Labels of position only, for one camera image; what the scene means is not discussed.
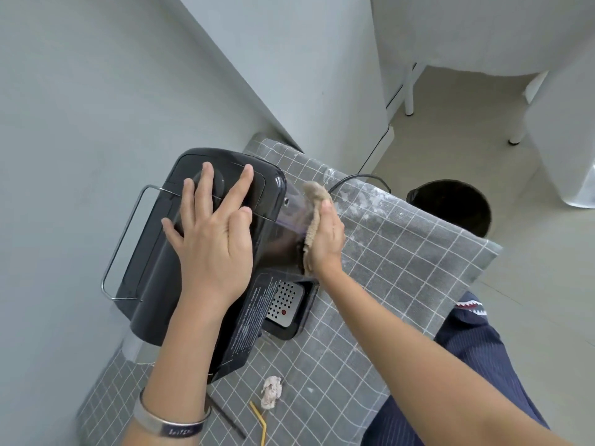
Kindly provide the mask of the person's left hand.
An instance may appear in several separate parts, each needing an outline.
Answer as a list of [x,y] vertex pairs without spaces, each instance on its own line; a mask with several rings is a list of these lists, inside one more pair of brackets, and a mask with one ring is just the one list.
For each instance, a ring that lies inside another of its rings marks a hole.
[[233,255],[233,212],[244,207],[242,202],[253,175],[253,167],[247,164],[219,207],[213,208],[211,216],[195,216],[197,186],[192,179],[184,180],[180,206],[184,246],[175,250],[181,264],[181,296],[210,289],[242,290],[242,293],[247,289],[253,269],[253,249],[251,256]]

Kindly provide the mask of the person's right hand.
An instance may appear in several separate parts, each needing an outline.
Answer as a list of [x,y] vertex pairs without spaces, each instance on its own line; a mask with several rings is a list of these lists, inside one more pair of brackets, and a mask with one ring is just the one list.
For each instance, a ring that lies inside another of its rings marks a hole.
[[326,237],[321,234],[320,227],[316,234],[313,246],[315,253],[314,276],[321,284],[330,277],[335,277],[343,272],[342,250],[345,244],[345,226],[339,216],[337,227],[338,232],[335,237]]

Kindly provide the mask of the beige cleaning cloth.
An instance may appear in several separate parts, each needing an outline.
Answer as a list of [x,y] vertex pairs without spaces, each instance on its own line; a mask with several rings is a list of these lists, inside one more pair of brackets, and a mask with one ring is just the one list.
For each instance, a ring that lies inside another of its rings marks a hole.
[[332,204],[332,198],[327,189],[315,181],[304,183],[303,192],[313,208],[312,219],[306,230],[303,244],[303,269],[305,276],[313,277],[315,273],[315,253],[313,252],[313,246],[321,224],[321,208],[325,201]]

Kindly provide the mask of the black kitchen appliance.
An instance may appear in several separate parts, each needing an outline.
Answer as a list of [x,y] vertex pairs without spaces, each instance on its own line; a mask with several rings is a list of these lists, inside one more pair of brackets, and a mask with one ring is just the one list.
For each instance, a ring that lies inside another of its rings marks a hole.
[[179,213],[183,182],[199,182],[205,162],[214,168],[212,200],[215,210],[237,182],[244,167],[254,176],[242,202],[252,211],[253,271],[247,290],[227,311],[219,331],[207,383],[231,374],[249,359],[265,331],[280,341],[303,330],[318,292],[314,277],[306,275],[303,248],[314,205],[289,182],[276,165],[260,157],[215,148],[185,151],[162,187],[118,287],[115,303],[130,320],[132,333],[160,347],[182,289],[180,262],[162,231],[161,219],[174,222],[183,235]]

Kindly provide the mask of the person's left forearm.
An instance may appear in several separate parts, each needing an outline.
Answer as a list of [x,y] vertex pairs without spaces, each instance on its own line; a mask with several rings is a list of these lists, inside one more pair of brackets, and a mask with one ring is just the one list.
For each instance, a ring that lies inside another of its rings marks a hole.
[[206,380],[225,313],[242,290],[183,294],[170,321],[142,403],[177,424],[205,420]]

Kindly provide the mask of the person's right forearm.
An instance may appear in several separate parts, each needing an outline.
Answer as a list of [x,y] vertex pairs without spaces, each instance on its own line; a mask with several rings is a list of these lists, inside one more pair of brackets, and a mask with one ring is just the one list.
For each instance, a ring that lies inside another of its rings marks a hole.
[[344,271],[323,287],[425,446],[572,446]]

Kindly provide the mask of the grey checked tablecloth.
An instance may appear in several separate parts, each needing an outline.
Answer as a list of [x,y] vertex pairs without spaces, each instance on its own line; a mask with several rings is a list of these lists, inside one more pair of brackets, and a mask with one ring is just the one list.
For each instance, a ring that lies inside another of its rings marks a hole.
[[[328,188],[346,226],[343,269],[429,338],[500,252],[495,243],[282,143],[256,135],[243,153],[276,164],[302,192],[308,181]],[[149,189],[141,200],[140,217],[146,221],[158,194]],[[105,285],[111,295],[122,278]],[[243,367],[207,385],[208,394],[246,433],[245,445],[261,443],[249,401],[267,423],[267,446],[353,446],[387,398],[381,377],[318,286],[299,335],[280,341],[264,331]],[[81,446],[120,446],[158,352],[130,328],[78,411]],[[261,390],[269,376],[282,377],[283,390],[275,408],[263,410]],[[201,439],[203,446],[242,443],[217,413]]]

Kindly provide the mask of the black bucket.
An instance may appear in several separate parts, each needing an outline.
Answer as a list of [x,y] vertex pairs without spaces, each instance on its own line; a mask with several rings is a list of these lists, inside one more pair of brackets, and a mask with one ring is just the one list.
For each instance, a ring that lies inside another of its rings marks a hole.
[[485,238],[492,222],[487,198],[475,187],[455,179],[439,179],[414,188],[406,202],[477,237]]

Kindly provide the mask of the white table leg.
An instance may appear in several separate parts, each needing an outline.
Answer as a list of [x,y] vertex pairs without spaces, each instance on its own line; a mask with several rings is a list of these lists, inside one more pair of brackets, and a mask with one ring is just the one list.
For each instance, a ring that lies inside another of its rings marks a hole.
[[414,114],[414,100],[413,100],[413,87],[418,77],[421,75],[425,65],[416,62],[410,67],[407,67],[405,71],[403,90],[404,90],[404,112],[405,115],[410,117]]
[[522,95],[525,100],[525,106],[518,120],[516,127],[508,139],[508,145],[511,147],[519,145],[527,134],[527,127],[525,125],[525,116],[532,101],[536,97],[541,85],[545,81],[549,71],[544,71],[537,74],[525,87]]

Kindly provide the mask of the crumpled white tissue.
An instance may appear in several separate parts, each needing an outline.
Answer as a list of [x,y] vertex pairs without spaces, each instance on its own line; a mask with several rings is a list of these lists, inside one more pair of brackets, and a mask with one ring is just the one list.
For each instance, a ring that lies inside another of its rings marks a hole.
[[282,377],[269,376],[264,380],[261,394],[261,408],[263,410],[272,410],[275,408],[277,400],[282,395]]

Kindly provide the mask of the thin black stick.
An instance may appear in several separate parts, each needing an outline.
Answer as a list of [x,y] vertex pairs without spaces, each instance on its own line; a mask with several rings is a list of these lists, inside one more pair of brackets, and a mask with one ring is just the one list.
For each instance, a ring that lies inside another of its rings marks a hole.
[[208,394],[205,395],[206,404],[214,410],[227,424],[228,426],[234,431],[237,436],[242,440],[245,441],[247,439],[246,433],[243,429],[238,426],[233,419],[223,410],[223,408]]

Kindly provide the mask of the yellow stick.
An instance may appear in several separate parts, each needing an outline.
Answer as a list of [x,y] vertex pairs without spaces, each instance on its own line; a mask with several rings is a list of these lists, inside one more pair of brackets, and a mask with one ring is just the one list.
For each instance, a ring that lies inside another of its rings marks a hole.
[[266,441],[267,441],[267,423],[265,421],[265,419],[263,418],[262,414],[260,413],[260,411],[258,410],[257,406],[255,405],[255,403],[253,401],[249,401],[249,407],[252,410],[252,412],[254,413],[255,417],[257,418],[257,421],[259,422],[260,426],[261,426],[261,444],[260,446],[266,446]]

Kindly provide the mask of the navy striped trousers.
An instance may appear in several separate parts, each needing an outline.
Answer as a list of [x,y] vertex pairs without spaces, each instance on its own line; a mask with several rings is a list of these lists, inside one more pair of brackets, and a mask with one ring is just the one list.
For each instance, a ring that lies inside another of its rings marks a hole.
[[[483,304],[465,292],[446,317],[434,341],[490,382],[514,405],[549,429],[514,371],[499,333],[491,326]],[[389,397],[368,426],[361,446],[424,446]]]

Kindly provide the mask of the white covered table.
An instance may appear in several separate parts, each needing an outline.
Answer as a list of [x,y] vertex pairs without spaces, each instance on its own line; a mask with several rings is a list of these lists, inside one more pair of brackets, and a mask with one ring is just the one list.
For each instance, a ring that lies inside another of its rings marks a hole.
[[595,0],[371,0],[380,58],[495,76],[549,71],[595,32]]

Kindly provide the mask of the white draped cover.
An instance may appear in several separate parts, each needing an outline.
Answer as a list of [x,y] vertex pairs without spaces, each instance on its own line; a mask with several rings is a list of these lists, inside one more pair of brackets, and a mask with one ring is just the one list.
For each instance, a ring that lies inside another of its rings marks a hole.
[[595,33],[547,74],[524,125],[561,200],[595,209]]

